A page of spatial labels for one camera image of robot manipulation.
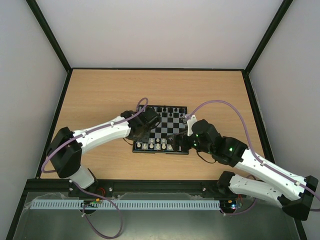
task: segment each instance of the white wall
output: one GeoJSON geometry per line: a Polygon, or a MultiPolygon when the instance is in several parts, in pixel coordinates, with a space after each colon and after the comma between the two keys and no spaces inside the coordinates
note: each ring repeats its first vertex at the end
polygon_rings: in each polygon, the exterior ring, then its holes
{"type": "MultiPolygon", "coordinates": [[[[319,9],[318,0],[293,1],[250,76],[276,163],[320,180],[319,9]]],[[[320,213],[303,226],[319,239],[320,213]]]]}
{"type": "Polygon", "coordinates": [[[282,0],[39,0],[72,67],[245,68],[282,0]]]}
{"type": "Polygon", "coordinates": [[[66,72],[26,1],[0,7],[0,239],[34,178],[66,72]]]}

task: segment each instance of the wooden table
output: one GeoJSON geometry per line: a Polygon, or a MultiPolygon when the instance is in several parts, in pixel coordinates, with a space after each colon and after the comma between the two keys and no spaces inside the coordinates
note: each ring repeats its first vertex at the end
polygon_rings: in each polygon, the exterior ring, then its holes
{"type": "MultiPolygon", "coordinates": [[[[242,114],[256,152],[263,155],[257,127],[240,71],[175,70],[73,70],[55,132],[63,127],[81,130],[107,122],[125,110],[134,110],[142,98],[150,105],[187,106],[191,113],[208,100],[224,100],[242,114]]],[[[198,120],[206,119],[222,136],[247,143],[237,114],[228,106],[213,103],[201,108],[198,120]]],[[[212,161],[211,156],[202,156],[212,161]]],[[[208,164],[195,150],[189,155],[132,153],[132,146],[116,139],[82,156],[81,164],[97,179],[121,180],[217,180],[223,171],[248,173],[219,163],[208,164]]],[[[47,170],[53,169],[49,163],[47,170]]],[[[58,178],[56,173],[41,178],[58,178]]]]}

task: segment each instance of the white robotic arm segment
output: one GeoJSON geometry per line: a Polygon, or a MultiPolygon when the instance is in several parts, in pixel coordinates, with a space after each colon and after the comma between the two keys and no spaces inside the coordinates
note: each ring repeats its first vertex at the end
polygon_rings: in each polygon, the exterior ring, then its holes
{"type": "Polygon", "coordinates": [[[282,208],[281,203],[278,201],[278,197],[282,193],[265,182],[251,180],[236,174],[230,180],[229,189],[234,194],[252,196],[282,208]]]}
{"type": "Polygon", "coordinates": [[[131,128],[129,127],[129,123],[127,121],[124,121],[117,125],[112,124],[124,119],[125,119],[124,117],[117,116],[113,120],[105,122],[103,124],[100,124],[91,128],[83,129],[83,130],[74,131],[75,136],[79,134],[84,134],[83,137],[78,138],[76,140],[79,144],[81,144],[82,155],[99,145],[105,144],[115,139],[127,137],[131,131],[131,128]],[[111,126],[94,131],[88,135],[85,134],[85,132],[90,131],[91,129],[96,129],[100,126],[104,126],[107,124],[111,124],[111,126]]]}
{"type": "MultiPolygon", "coordinates": [[[[265,164],[273,167],[274,169],[282,172],[288,177],[296,180],[302,185],[306,185],[305,178],[303,176],[295,175],[281,167],[273,164],[272,162],[264,159],[262,156],[258,155],[260,160],[264,161],[265,164]]],[[[250,149],[246,149],[241,157],[243,161],[238,162],[234,167],[247,173],[250,173],[274,188],[280,190],[280,192],[289,200],[294,201],[300,198],[299,194],[304,192],[304,188],[294,184],[285,177],[277,174],[276,172],[270,170],[265,165],[260,164],[253,156],[250,149]]]]}

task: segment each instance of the black cable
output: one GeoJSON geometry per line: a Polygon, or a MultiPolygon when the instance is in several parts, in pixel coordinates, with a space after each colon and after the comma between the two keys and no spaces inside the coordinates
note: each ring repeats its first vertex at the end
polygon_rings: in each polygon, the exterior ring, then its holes
{"type": "Polygon", "coordinates": [[[122,138],[127,144],[129,144],[130,146],[133,146],[133,143],[128,142],[125,138],[122,138]]]}
{"type": "Polygon", "coordinates": [[[208,163],[208,164],[214,164],[214,163],[216,163],[216,160],[214,160],[214,162],[210,162],[210,161],[205,160],[202,156],[200,156],[200,154],[199,154],[198,151],[196,151],[196,154],[198,155],[199,158],[201,158],[203,161],[205,161],[205,162],[208,163]]]}

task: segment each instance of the purple cable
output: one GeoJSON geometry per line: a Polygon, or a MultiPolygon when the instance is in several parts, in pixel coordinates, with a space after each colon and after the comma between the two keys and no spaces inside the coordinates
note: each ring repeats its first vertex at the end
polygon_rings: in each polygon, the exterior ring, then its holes
{"type": "MultiPolygon", "coordinates": [[[[249,178],[249,177],[253,177],[254,180],[257,180],[255,176],[253,175],[248,175],[246,178],[249,178]]],[[[254,206],[257,204],[258,202],[258,199],[257,198],[254,198],[254,201],[253,203],[250,205],[250,207],[248,207],[246,210],[244,211],[241,211],[241,212],[234,212],[234,213],[225,213],[222,209],[220,209],[220,213],[222,213],[223,215],[226,215],[226,216],[235,216],[235,215],[240,215],[240,214],[245,214],[247,212],[249,212],[251,209],[254,208],[254,206]]]]}
{"type": "Polygon", "coordinates": [[[85,210],[86,210],[86,206],[87,206],[87,205],[85,205],[85,206],[83,207],[82,213],[84,214],[83,216],[84,216],[85,220],[89,223],[89,225],[90,225],[90,227],[92,228],[92,230],[93,230],[99,237],[101,237],[101,238],[103,238],[103,239],[116,239],[117,237],[119,237],[119,236],[121,235],[121,232],[122,232],[122,229],[123,229],[123,226],[124,226],[124,217],[123,217],[120,209],[118,208],[118,206],[117,206],[113,201],[111,201],[110,199],[108,199],[108,198],[106,198],[106,197],[104,197],[104,196],[95,194],[95,193],[88,192],[88,191],[82,189],[77,183],[75,183],[75,182],[73,182],[73,183],[74,183],[74,185],[76,185],[76,187],[77,187],[81,192],[83,192],[83,193],[85,193],[85,194],[88,194],[88,195],[91,195],[91,196],[94,196],[94,197],[97,197],[97,198],[100,198],[100,199],[103,199],[103,200],[106,200],[106,201],[108,201],[109,203],[111,203],[111,204],[115,207],[115,209],[118,211],[119,217],[120,217],[120,229],[119,229],[119,231],[117,232],[117,234],[114,235],[114,236],[106,236],[106,235],[103,235],[102,233],[100,233],[100,232],[93,226],[93,224],[90,222],[89,218],[88,218],[87,215],[85,214],[85,210]]]}
{"type": "MultiPolygon", "coordinates": [[[[241,120],[241,123],[243,125],[243,128],[244,128],[244,132],[245,132],[245,136],[246,136],[246,139],[248,141],[248,144],[249,144],[249,147],[250,147],[250,151],[252,152],[252,155],[254,156],[254,158],[260,163],[262,164],[263,161],[259,159],[259,157],[257,156],[256,152],[255,152],[255,149],[254,149],[254,146],[252,145],[251,143],[251,140],[250,140],[250,136],[249,136],[249,132],[248,132],[248,128],[247,128],[247,125],[245,123],[245,120],[244,118],[241,116],[240,112],[232,105],[230,104],[229,102],[227,101],[223,101],[223,100],[211,100],[211,101],[206,101],[202,104],[200,104],[191,114],[188,114],[186,116],[186,120],[189,120],[191,118],[192,115],[194,115],[196,113],[196,111],[198,111],[200,108],[202,108],[204,105],[207,105],[207,104],[212,104],[212,103],[222,103],[222,104],[226,104],[228,105],[230,108],[232,108],[236,114],[239,116],[240,120],[241,120]]],[[[277,169],[273,168],[272,166],[268,165],[268,164],[264,164],[264,166],[266,166],[268,169],[270,169],[271,171],[279,174],[280,176],[284,177],[285,179],[289,180],[290,182],[292,183],[296,183],[296,181],[294,179],[292,179],[291,177],[285,175],[284,173],[278,171],[277,169]]],[[[316,194],[313,190],[311,190],[309,187],[303,185],[302,183],[299,184],[300,187],[304,188],[305,190],[307,190],[308,192],[310,192],[311,194],[313,194],[319,201],[320,201],[320,195],[316,194]]],[[[320,212],[320,208],[319,209],[314,209],[314,208],[311,208],[310,209],[311,212],[320,212]]]]}
{"type": "MultiPolygon", "coordinates": [[[[142,112],[146,109],[146,107],[147,107],[147,105],[148,105],[148,102],[149,102],[149,100],[148,100],[148,98],[146,98],[146,97],[140,99],[140,101],[139,101],[138,104],[136,105],[136,111],[137,111],[137,112],[136,112],[134,115],[132,115],[131,117],[128,117],[128,118],[126,118],[126,119],[117,121],[117,122],[115,122],[113,125],[122,124],[122,123],[124,123],[124,122],[127,122],[127,121],[135,118],[136,116],[138,116],[140,113],[142,113],[142,112]],[[144,106],[139,110],[139,105],[140,105],[140,103],[141,103],[143,100],[145,100],[145,104],[144,104],[144,106]]],[[[110,127],[110,126],[111,126],[110,123],[107,123],[107,124],[101,125],[101,126],[97,126],[97,127],[93,128],[93,129],[91,129],[91,130],[89,130],[89,131],[86,131],[85,134],[88,135],[88,134],[91,134],[91,133],[93,133],[93,132],[95,132],[95,131],[98,131],[98,130],[100,130],[100,129],[104,129],[104,128],[107,128],[107,127],[110,127]]],[[[46,167],[46,165],[48,164],[48,162],[50,161],[50,159],[52,159],[52,157],[53,157],[54,155],[56,155],[57,152],[59,152],[61,149],[63,149],[63,148],[64,148],[65,146],[67,146],[69,143],[71,143],[71,142],[73,142],[74,140],[77,140],[77,139],[79,139],[79,138],[81,138],[81,137],[83,137],[82,134],[77,135],[77,136],[74,136],[73,138],[70,138],[68,141],[64,142],[64,143],[61,144],[59,147],[57,147],[57,148],[46,158],[46,160],[44,161],[44,163],[43,163],[42,166],[41,166],[41,171],[42,171],[44,174],[55,173],[56,170],[49,170],[49,171],[45,170],[45,167],[46,167]]]]}

